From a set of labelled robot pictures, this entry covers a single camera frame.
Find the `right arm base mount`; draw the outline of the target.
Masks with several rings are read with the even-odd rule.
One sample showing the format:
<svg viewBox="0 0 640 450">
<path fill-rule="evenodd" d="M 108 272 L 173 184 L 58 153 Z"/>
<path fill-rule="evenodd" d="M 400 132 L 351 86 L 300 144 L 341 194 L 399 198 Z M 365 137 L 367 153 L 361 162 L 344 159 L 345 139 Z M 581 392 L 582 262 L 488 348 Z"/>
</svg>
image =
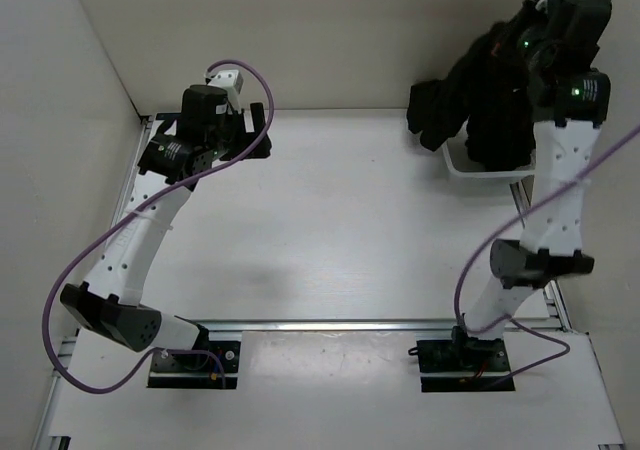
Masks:
<svg viewBox="0 0 640 450">
<path fill-rule="evenodd" d="M 454 326 L 449 337 L 417 340 L 407 353 L 417 358 L 422 393 L 515 390 L 503 339 L 480 340 Z"/>
</svg>

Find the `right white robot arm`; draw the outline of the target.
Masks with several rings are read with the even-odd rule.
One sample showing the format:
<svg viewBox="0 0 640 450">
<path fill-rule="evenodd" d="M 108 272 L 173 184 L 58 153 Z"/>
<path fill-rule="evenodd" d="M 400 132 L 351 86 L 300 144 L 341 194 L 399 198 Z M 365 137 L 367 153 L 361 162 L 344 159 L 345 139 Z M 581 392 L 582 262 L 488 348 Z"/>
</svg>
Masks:
<svg viewBox="0 0 640 450">
<path fill-rule="evenodd" d="M 611 82 L 592 62 L 611 13 L 611 0 L 539 0 L 533 22 L 514 35 L 528 72 L 532 199 L 518 219 L 519 239 L 489 239 L 492 276 L 472 308 L 455 313 L 466 335 L 450 343 L 449 357 L 460 369 L 484 359 L 482 341 L 501 339 L 507 320 L 537 290 L 594 268 L 582 245 L 583 180 L 608 112 Z"/>
</svg>

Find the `black trousers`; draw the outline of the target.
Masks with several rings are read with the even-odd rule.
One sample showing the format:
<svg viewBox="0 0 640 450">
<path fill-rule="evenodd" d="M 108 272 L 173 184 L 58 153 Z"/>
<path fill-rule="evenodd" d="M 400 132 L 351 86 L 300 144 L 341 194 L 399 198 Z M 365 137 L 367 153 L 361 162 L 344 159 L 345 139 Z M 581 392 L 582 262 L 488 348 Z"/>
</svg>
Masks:
<svg viewBox="0 0 640 450">
<path fill-rule="evenodd" d="M 434 152 L 465 129 L 467 155 L 489 172 L 531 164 L 535 149 L 528 73 L 517 37 L 540 21 L 539 0 L 524 0 L 508 21 L 477 37 L 443 79 L 411 86 L 408 130 Z"/>
</svg>

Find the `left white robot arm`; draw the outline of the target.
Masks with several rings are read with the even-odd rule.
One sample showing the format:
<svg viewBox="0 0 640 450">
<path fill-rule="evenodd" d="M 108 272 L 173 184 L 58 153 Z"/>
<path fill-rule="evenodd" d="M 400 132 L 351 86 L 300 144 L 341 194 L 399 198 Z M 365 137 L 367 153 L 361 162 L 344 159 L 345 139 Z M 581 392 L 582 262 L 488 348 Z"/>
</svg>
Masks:
<svg viewBox="0 0 640 450">
<path fill-rule="evenodd" d="M 175 350 L 188 370 L 206 365 L 210 347 L 202 326 L 142 304 L 143 287 L 159 247 L 196 186 L 188 183 L 151 203 L 152 195 L 229 161 L 257 137 L 247 132 L 239 95 L 241 76 L 223 70 L 182 96 L 181 111 L 161 123 L 138 162 L 129 222 L 113 237 L 79 285 L 66 285 L 62 305 L 79 324 L 134 352 L 150 347 Z"/>
</svg>

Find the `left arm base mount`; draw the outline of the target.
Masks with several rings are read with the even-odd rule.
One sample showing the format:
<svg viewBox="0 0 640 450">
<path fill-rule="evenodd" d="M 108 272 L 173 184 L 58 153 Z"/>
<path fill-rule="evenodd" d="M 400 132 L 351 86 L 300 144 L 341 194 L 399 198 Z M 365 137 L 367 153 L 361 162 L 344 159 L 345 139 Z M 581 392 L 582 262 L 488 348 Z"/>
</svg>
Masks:
<svg viewBox="0 0 640 450">
<path fill-rule="evenodd" d="M 235 390 L 241 357 L 241 334 L 211 332 L 206 355 L 153 356 L 147 378 L 151 389 Z"/>
</svg>

